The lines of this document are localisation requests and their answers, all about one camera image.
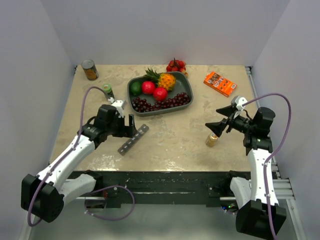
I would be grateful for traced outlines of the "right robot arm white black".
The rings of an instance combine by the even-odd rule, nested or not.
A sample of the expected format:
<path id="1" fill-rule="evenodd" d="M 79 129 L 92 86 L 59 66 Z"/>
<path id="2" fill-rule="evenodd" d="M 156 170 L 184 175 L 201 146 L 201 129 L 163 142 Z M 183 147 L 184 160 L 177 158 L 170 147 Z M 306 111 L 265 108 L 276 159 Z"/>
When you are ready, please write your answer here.
<path id="1" fill-rule="evenodd" d="M 232 177 L 223 183 L 223 192 L 235 196 L 238 212 L 236 230 L 264 240 L 274 240 L 287 218 L 286 209 L 279 206 L 273 186 L 270 127 L 276 114 L 260 107 L 253 118 L 238 113 L 235 105 L 217 109 L 224 116 L 220 122 L 206 123 L 217 137 L 237 130 L 244 134 L 243 146 L 250 164 L 250 180 Z"/>

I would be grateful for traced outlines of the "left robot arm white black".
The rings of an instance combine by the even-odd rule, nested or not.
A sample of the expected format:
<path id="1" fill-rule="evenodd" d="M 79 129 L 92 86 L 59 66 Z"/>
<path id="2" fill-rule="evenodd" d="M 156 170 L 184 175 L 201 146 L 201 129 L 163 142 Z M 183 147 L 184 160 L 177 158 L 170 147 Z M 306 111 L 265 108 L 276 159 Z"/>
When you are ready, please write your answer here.
<path id="1" fill-rule="evenodd" d="M 92 117 L 93 123 L 81 124 L 78 134 L 59 157 L 37 175 L 26 175 L 21 183 L 21 207 L 27 211 L 28 225 L 34 215 L 47 223 L 53 222 L 64 206 L 76 198 L 90 193 L 99 196 L 105 188 L 102 176 L 85 171 L 76 179 L 67 181 L 75 168 L 108 136 L 132 138 L 136 135 L 135 120 L 129 115 L 125 125 L 125 101 L 103 104 Z"/>

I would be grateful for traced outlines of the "clear pill bottle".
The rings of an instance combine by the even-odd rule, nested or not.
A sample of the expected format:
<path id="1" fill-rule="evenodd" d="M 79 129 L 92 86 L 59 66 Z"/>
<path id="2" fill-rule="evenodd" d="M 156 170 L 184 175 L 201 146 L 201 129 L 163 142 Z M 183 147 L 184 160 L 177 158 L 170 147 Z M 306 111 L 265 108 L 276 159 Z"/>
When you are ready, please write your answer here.
<path id="1" fill-rule="evenodd" d="M 215 145 L 215 143 L 218 141 L 219 137 L 214 134 L 213 132 L 210 133 L 208 135 L 208 137 L 206 138 L 205 140 L 205 144 L 208 146 L 208 147 L 213 147 Z"/>

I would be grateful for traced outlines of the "grey weekly pill organizer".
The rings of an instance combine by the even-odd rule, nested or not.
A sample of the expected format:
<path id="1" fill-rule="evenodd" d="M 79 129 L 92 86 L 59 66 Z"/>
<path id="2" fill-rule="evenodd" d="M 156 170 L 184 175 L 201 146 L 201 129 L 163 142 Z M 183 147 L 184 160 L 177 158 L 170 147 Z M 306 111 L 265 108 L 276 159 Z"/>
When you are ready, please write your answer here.
<path id="1" fill-rule="evenodd" d="M 117 151 L 120 155 L 124 156 L 149 130 L 146 124 L 141 125 L 137 133 L 128 139 Z"/>

